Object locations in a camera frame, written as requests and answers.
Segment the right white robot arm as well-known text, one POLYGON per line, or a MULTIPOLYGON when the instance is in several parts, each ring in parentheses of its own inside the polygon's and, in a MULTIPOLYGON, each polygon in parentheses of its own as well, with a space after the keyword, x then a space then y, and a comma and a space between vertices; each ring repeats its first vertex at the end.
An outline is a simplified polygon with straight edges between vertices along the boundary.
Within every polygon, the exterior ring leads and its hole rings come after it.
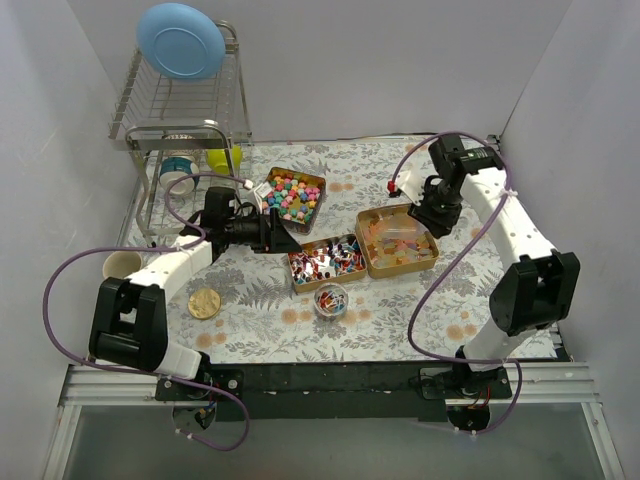
POLYGON ((453 356, 449 377, 464 397, 475 397, 512 362, 512 353, 538 331, 565 319, 581 265, 539 231, 512 187, 503 156, 487 141, 462 131, 445 131, 424 140, 435 174, 419 177, 398 164, 387 184, 391 196, 410 199, 409 214, 435 237, 451 233, 468 203, 483 226, 426 290, 412 312, 414 325, 430 297, 484 237, 499 254, 503 275, 488 297, 489 319, 453 356))

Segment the clear plastic scoop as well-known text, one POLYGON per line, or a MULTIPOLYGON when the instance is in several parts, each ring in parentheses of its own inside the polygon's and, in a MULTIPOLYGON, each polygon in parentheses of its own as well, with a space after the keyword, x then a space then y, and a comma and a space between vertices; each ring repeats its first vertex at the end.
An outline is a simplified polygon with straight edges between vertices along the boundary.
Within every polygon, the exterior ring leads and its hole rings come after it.
POLYGON ((371 242, 380 244, 416 243, 426 232, 421 223, 409 216, 382 217, 369 227, 371 242))

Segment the clear glass bowl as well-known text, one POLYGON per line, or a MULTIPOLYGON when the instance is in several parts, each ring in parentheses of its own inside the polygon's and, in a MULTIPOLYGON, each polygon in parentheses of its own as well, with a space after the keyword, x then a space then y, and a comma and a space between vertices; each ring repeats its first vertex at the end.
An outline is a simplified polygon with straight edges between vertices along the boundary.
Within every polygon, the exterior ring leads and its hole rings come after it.
POLYGON ((349 297, 346 289, 338 283, 321 285, 313 296, 317 314, 325 319, 336 319, 346 313, 349 297))

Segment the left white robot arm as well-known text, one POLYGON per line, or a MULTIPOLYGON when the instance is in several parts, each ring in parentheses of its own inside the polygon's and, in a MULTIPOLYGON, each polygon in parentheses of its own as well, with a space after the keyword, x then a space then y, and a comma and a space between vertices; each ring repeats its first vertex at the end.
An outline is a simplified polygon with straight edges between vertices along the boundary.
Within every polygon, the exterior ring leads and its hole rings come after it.
POLYGON ((124 279, 103 281, 89 339, 92 357, 177 377, 180 390, 193 400, 211 392, 208 357, 169 340, 168 301, 231 245, 248 246, 258 254, 302 251, 278 213, 261 214, 252 204, 243 213, 235 200, 231 188, 209 188, 204 208, 188 219, 172 252, 124 279))

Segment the tin of lollipops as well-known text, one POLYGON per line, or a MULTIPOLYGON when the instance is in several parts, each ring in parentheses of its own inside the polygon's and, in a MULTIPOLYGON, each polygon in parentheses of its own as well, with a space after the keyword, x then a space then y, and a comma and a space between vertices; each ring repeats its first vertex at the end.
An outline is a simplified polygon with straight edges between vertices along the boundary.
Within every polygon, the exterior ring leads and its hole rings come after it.
POLYGON ((325 283, 347 283, 367 275, 364 255, 353 233, 309 242, 301 248, 287 256, 297 294, 314 291, 325 283))

